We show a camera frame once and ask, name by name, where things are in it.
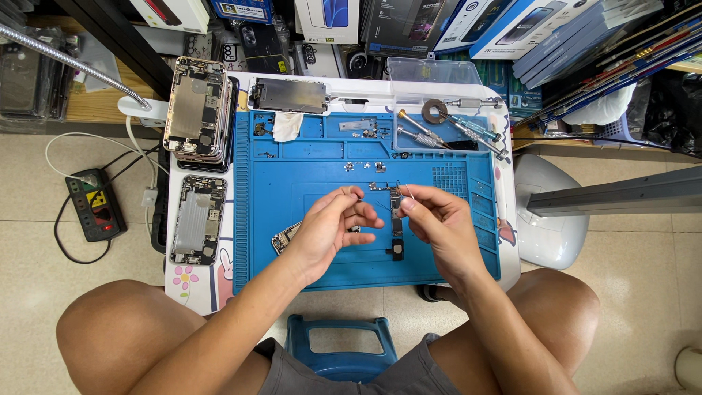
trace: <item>magnetic ring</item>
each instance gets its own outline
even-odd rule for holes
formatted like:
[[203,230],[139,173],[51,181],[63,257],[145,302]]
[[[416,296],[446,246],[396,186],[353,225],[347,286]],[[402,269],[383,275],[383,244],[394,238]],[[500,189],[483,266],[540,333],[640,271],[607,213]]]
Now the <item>magnetic ring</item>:
[[448,112],[446,105],[443,101],[437,99],[428,100],[424,103],[422,107],[422,118],[430,124],[438,125],[444,121],[444,117],[441,115],[434,115],[431,113],[431,109],[436,108],[439,111]]

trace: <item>power strip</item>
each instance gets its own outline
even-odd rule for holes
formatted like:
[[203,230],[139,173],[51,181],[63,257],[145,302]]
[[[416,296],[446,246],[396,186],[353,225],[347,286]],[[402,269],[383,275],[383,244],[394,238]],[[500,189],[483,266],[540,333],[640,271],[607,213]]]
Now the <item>power strip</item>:
[[[86,240],[89,242],[111,240],[126,232],[127,225],[114,196],[112,184],[103,187],[105,180],[108,179],[107,173],[101,169],[88,169],[74,173],[73,176],[94,176],[98,182],[96,186],[92,186],[70,177],[65,179]],[[92,207],[88,207],[95,194],[98,196],[94,199]]]

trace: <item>leg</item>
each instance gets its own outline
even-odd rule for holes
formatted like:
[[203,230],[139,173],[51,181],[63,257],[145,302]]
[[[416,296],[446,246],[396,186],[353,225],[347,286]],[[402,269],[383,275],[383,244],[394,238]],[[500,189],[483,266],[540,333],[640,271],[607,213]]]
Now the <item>leg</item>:
[[[523,273],[507,291],[535,336],[572,376],[590,350],[600,301],[585,283],[551,269]],[[450,288],[437,297],[463,308]],[[501,394],[470,321],[429,345],[437,365],[464,394]]]
[[[205,323],[161,287],[108,283],[76,299],[56,325],[68,373],[82,394],[125,394]],[[270,361],[251,352],[223,393],[257,394]]]

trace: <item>tile floor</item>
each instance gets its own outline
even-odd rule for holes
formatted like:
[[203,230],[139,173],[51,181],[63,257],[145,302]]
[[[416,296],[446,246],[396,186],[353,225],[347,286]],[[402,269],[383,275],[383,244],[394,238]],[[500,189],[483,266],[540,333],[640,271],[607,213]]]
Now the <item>tile floor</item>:
[[[53,240],[53,221],[66,196],[63,178],[44,161],[49,136],[0,135],[6,150],[0,168],[0,393],[76,394],[55,342],[55,323],[76,297],[103,283],[132,278],[162,282],[162,255],[146,237],[141,190],[150,181],[144,162],[115,188],[130,231],[98,263],[83,266],[64,258]],[[154,141],[143,141],[153,146]],[[78,171],[106,163],[123,148],[94,138],[69,137],[52,148],[54,165]],[[545,157],[583,185],[618,181],[678,169],[680,164]],[[120,161],[118,169],[130,159]],[[591,218],[578,261],[567,273],[599,295],[602,317],[590,354],[576,373],[584,394],[679,394],[673,374],[677,352],[702,347],[702,216],[620,215]],[[80,259],[102,252],[84,241],[74,210],[66,210],[59,232]],[[523,265],[523,271],[534,267]],[[412,287],[387,287],[300,294],[270,329],[283,341],[285,318],[390,320],[399,354],[425,332],[444,334],[465,320],[448,302],[427,304]],[[316,347],[355,349],[361,337],[320,334]]]

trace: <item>blue silicone repair mat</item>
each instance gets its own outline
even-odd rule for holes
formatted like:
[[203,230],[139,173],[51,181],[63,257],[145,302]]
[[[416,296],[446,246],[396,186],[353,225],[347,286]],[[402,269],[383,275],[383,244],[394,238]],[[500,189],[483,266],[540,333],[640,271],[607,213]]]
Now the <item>blue silicone repair mat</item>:
[[[441,188],[466,199],[485,266],[500,279],[496,209],[491,156],[486,151],[460,153],[398,153],[392,149],[392,114],[335,112],[326,117],[305,115],[300,136],[273,141],[273,113],[238,112],[234,135],[234,293],[261,272],[277,254],[274,235],[301,221],[315,200],[342,185],[355,184],[366,193],[385,221],[369,245],[343,248],[329,269],[306,290],[380,287],[444,282],[433,262],[431,247],[419,240],[402,220],[403,235],[390,230],[390,191],[370,190],[369,183],[395,186],[414,183]],[[363,131],[340,131],[340,122],[376,118],[375,138]],[[485,124],[476,117],[474,122]],[[453,128],[448,122],[436,127]],[[379,172],[376,163],[385,168]],[[404,260],[393,261],[392,239],[404,241]]]

